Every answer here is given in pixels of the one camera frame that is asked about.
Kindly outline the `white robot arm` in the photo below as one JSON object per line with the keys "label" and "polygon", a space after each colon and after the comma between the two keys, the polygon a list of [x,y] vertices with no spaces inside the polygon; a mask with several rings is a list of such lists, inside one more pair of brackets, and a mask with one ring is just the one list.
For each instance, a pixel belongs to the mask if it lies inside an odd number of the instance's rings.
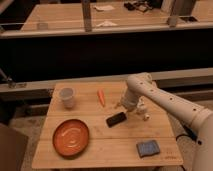
{"label": "white robot arm", "polygon": [[192,171],[213,171],[213,110],[159,89],[147,72],[129,75],[126,86],[120,103],[127,111],[133,111],[142,96],[156,103],[197,135]]}

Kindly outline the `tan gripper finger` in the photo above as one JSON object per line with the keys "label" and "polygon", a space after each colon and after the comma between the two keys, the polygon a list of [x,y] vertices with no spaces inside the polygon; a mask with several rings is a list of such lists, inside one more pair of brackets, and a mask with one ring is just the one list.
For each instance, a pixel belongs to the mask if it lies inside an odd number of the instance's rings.
{"label": "tan gripper finger", "polygon": [[120,102],[117,102],[116,105],[114,106],[114,108],[117,109],[117,108],[119,108],[121,106],[122,106],[122,104]]}

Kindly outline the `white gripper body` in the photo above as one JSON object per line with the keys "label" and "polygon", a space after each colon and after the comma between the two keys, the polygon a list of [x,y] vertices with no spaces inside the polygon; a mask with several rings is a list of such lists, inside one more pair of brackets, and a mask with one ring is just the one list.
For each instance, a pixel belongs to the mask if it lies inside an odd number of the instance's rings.
{"label": "white gripper body", "polygon": [[128,111],[133,111],[139,102],[140,95],[127,90],[124,95],[121,97],[121,105]]}

